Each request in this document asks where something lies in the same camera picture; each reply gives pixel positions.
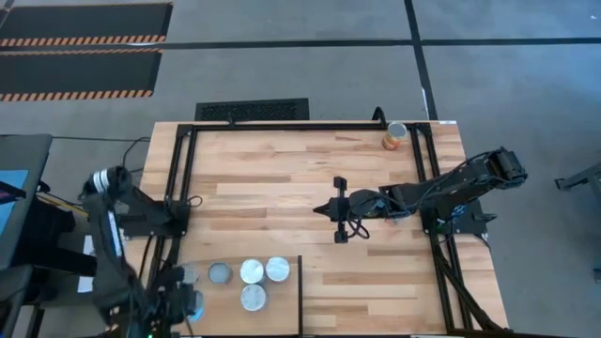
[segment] hazard stripe tape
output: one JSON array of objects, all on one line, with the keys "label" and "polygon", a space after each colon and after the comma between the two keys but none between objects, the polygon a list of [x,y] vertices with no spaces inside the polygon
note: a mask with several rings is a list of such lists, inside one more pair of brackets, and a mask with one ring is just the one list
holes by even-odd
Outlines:
[{"label": "hazard stripe tape", "polygon": [[81,51],[48,51],[48,52],[1,52],[0,56],[20,55],[75,55],[75,54],[122,54],[122,53],[163,53],[160,48],[140,48],[128,50],[81,50]]},{"label": "hazard stripe tape", "polygon": [[[77,5],[58,5],[58,6],[53,6],[55,8],[57,7],[82,7],[82,6],[90,6],[90,7],[100,7],[100,6],[138,6],[138,5],[142,5],[142,6],[148,6],[148,5],[173,5],[173,2],[171,1],[166,1],[166,2],[144,2],[144,3],[115,3],[115,4],[77,4]],[[19,5],[16,7],[12,7],[12,8],[5,8],[6,10],[11,10],[14,8],[36,8],[36,7],[48,7],[45,5]]]},{"label": "hazard stripe tape", "polygon": [[106,90],[66,93],[17,93],[0,94],[2,102],[41,101],[41,100],[100,100],[100,99],[135,99],[149,98],[152,90]]},{"label": "hazard stripe tape", "polygon": [[75,37],[75,38],[0,38],[0,46],[70,46],[109,43],[164,42],[166,36],[145,35],[125,37]]}]

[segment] floor mat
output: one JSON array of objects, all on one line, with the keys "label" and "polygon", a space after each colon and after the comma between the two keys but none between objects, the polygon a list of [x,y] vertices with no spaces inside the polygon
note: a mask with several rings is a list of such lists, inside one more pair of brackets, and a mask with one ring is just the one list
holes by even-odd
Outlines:
[{"label": "floor mat", "polygon": [[164,41],[173,5],[35,6],[9,10],[0,46]]},{"label": "floor mat", "polygon": [[0,100],[90,100],[152,95],[162,50],[0,53]]},{"label": "floor mat", "polygon": [[196,121],[308,120],[308,99],[197,103]]}]

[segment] food can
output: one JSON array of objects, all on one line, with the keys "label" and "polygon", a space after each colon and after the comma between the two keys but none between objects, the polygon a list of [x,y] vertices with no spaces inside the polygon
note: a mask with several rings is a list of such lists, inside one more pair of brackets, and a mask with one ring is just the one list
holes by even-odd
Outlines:
[{"label": "food can", "polygon": [[265,281],[263,264],[256,259],[247,259],[240,267],[240,278],[246,284],[260,284]]},{"label": "food can", "polygon": [[242,289],[240,302],[246,311],[259,311],[267,306],[267,292],[259,284],[248,284]]},{"label": "food can", "polygon": [[275,283],[283,283],[290,276],[290,264],[283,257],[272,257],[265,266],[265,272]]},{"label": "food can", "polygon": [[407,136],[407,127],[401,122],[391,122],[382,139],[382,146],[388,150],[395,150]]},{"label": "food can", "polygon": [[232,275],[232,268],[225,263],[213,263],[208,267],[208,278],[214,284],[228,284]]}]

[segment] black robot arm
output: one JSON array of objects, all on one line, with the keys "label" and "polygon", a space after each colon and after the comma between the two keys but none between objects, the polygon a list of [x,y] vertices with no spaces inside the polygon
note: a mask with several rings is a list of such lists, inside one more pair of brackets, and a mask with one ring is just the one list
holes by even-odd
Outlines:
[{"label": "black robot arm", "polygon": [[[362,226],[364,219],[399,219],[423,208],[434,211],[435,220],[443,227],[483,194],[520,186],[526,178],[516,154],[500,148],[471,157],[449,173],[422,183],[381,186],[377,191],[359,190],[349,197],[345,197],[347,181],[336,177],[334,187],[338,189],[338,197],[316,207],[314,212],[337,222],[334,241],[346,243],[354,236],[369,238]],[[346,223],[353,230],[351,235],[346,231]]]},{"label": "black robot arm", "polygon": [[[80,199],[88,212],[97,258],[92,299],[104,322],[116,326],[102,336],[171,337],[171,326],[193,315],[200,305],[202,296],[193,288],[197,271],[193,266],[167,267],[143,287],[126,261],[121,231],[179,234],[187,226],[179,221],[180,217],[190,207],[171,203],[166,206],[151,200],[131,184],[131,175],[123,167],[93,174]],[[124,222],[124,217],[115,213],[117,201],[141,215],[135,216],[133,222]]]}]

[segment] wooden tabletop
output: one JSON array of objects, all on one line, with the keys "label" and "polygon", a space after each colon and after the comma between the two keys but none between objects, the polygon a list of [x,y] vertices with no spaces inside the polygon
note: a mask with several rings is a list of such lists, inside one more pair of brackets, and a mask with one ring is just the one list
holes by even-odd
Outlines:
[{"label": "wooden tabletop", "polygon": [[[163,199],[177,124],[157,123],[152,134],[141,189],[156,200]],[[444,173],[465,159],[459,129],[456,124],[431,124]],[[370,239],[334,244],[335,223],[312,212],[336,195],[335,176],[348,180],[349,192],[418,182],[410,140],[388,151],[381,146],[382,136],[382,131],[200,132],[190,196],[200,195],[204,203],[193,209],[179,262],[302,255],[305,333],[445,332],[429,240],[419,215],[396,223],[364,221]],[[429,174],[425,146],[422,149]],[[471,235],[455,239],[466,287],[493,320],[506,326],[489,250]],[[127,242],[127,259],[137,269],[145,244],[145,239]],[[209,290],[208,282],[201,279],[197,288]],[[456,295],[449,288],[455,325],[460,327]],[[232,295],[239,301],[239,290]],[[292,298],[283,302],[293,304]],[[239,310],[238,304],[232,305],[232,313]],[[256,321],[236,322],[228,315],[208,320],[207,315],[193,323],[194,333],[298,333],[294,305],[271,310],[270,320],[257,316]],[[205,311],[221,310],[208,303]],[[186,331],[184,326],[177,329]]]}]

